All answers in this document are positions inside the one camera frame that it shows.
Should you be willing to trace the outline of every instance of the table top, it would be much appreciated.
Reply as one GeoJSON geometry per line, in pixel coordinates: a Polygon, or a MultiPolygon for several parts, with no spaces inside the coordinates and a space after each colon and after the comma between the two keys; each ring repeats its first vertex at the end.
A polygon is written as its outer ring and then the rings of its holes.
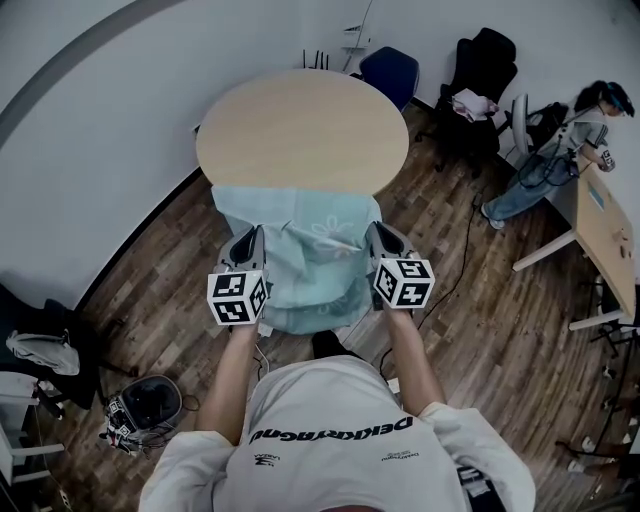
{"type": "Polygon", "coordinates": [[[636,308],[633,228],[598,172],[597,166],[591,164],[577,180],[576,238],[606,279],[621,309],[633,318],[636,308]]]}
{"type": "Polygon", "coordinates": [[[372,195],[409,148],[402,114],[357,78],[313,69],[260,77],[226,93],[196,140],[213,185],[372,195]]]}

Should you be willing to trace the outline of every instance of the wall baseboard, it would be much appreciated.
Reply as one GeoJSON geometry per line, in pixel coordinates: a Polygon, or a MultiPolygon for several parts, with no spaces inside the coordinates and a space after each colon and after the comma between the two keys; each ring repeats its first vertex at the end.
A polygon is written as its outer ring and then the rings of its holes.
{"type": "Polygon", "coordinates": [[[135,243],[135,241],[142,235],[145,229],[149,227],[149,225],[156,219],[158,216],[176,199],[185,189],[191,185],[194,181],[196,181],[200,176],[202,176],[202,169],[198,167],[195,171],[193,171],[189,176],[187,176],[184,180],[180,182],[180,184],[174,188],[167,197],[165,197],[158,205],[153,209],[153,211],[147,215],[147,217],[133,230],[133,232],[127,237],[124,243],[118,248],[118,250],[114,253],[113,256],[109,259],[104,268],[100,271],[97,277],[93,280],[93,282],[87,288],[87,291],[84,292],[84,295],[78,302],[75,307],[76,313],[82,313],[84,308],[87,306],[91,297],[96,292],[96,290],[100,287],[100,285],[107,278],[109,273],[113,270],[113,268],[118,264],[120,259],[124,256],[124,254],[131,248],[131,246],[135,243]]]}

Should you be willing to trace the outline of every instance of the floor plank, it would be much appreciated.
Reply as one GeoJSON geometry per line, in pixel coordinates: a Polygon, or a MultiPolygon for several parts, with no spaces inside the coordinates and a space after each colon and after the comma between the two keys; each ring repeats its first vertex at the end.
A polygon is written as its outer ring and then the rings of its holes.
{"type": "MultiPolygon", "coordinates": [[[[596,481],[568,474],[569,459],[554,442],[597,436],[605,420],[600,403],[614,386],[600,376],[608,355],[603,345],[588,343],[593,330],[567,329],[586,301],[578,283],[592,278],[594,269],[574,244],[513,273],[513,262],[558,236],[567,228],[564,221],[543,203],[494,231],[472,213],[471,204],[478,193],[488,199],[501,191],[508,176],[487,163],[482,176],[472,180],[464,160],[436,173],[437,145],[429,139],[413,142],[417,130],[432,128],[432,121],[416,107],[405,112],[405,119],[412,140],[407,161],[376,199],[384,220],[407,233],[431,260],[437,285],[427,310],[457,281],[471,223],[466,269],[457,289],[429,317],[426,311],[415,315],[425,349],[450,403],[478,408],[529,465],[538,510],[576,510],[596,481]]],[[[228,336],[206,303],[206,275],[229,237],[208,183],[197,179],[151,223],[89,301],[85,315],[98,328],[114,318],[126,322],[105,348],[106,358],[138,365],[143,374],[163,373],[183,394],[202,400],[228,336]]],[[[338,335],[376,367],[388,349],[378,312],[369,311],[338,335]]],[[[261,347],[275,369],[309,359],[309,339],[274,332],[261,347]]],[[[634,361],[630,382],[640,369],[634,361]]],[[[256,363],[252,386],[257,370],[256,363]]],[[[395,375],[392,355],[383,370],[387,378],[395,375]]],[[[103,374],[103,386],[111,393],[127,382],[103,374]]],[[[66,411],[63,422],[41,417],[45,437],[67,447],[51,469],[74,510],[136,510],[160,451],[130,458],[108,448],[98,439],[103,414],[97,401],[88,412],[73,405],[66,411]]],[[[193,414],[183,416],[179,428],[189,428],[193,414]]],[[[611,429],[614,440],[624,433],[620,416],[611,429]]],[[[601,495],[613,489],[610,485],[601,495]]]]}

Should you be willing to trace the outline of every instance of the blue chair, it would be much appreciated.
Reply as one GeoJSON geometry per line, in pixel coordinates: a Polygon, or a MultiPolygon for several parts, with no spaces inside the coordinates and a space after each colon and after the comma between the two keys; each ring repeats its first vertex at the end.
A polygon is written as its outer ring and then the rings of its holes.
{"type": "Polygon", "coordinates": [[[418,88],[420,66],[413,57],[385,46],[360,62],[362,79],[389,98],[400,112],[418,88]]]}

